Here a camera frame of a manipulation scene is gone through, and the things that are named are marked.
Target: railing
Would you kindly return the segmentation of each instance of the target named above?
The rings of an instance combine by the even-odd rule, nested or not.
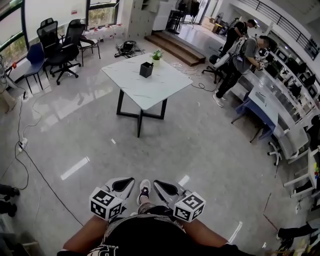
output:
[[[254,8],[256,11],[264,14],[284,31],[286,31],[299,45],[301,45],[308,55],[314,60],[319,53],[318,46],[314,41],[308,40],[308,38],[300,32],[290,21],[281,16],[277,11],[270,8],[263,2],[258,0],[239,0],[240,2]]]

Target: white chair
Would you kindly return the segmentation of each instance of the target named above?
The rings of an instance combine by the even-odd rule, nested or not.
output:
[[[299,149],[308,143],[308,136],[303,127],[299,124],[295,125],[289,130],[284,132],[284,136],[278,139],[280,148],[277,148],[272,142],[268,144],[273,147],[272,152],[268,152],[269,156],[275,155],[275,166],[279,164],[279,160],[282,160],[281,153],[287,160],[295,159],[298,157]]]

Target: small plant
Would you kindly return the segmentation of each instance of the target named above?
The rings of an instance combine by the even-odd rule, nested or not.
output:
[[[153,53],[152,59],[154,59],[155,61],[158,61],[162,58],[162,54],[163,54],[162,51],[158,49]]]

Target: power strip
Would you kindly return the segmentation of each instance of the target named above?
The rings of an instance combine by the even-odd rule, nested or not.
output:
[[[19,150],[20,153],[25,149],[27,143],[28,143],[27,138],[23,138],[23,139],[22,139],[22,142],[19,142],[19,148],[18,148],[18,150]]]

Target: potted plant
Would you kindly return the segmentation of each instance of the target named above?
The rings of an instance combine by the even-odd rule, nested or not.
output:
[[[156,50],[152,55],[152,63],[154,67],[158,67],[160,65],[160,59],[162,58],[162,51],[160,49]]]

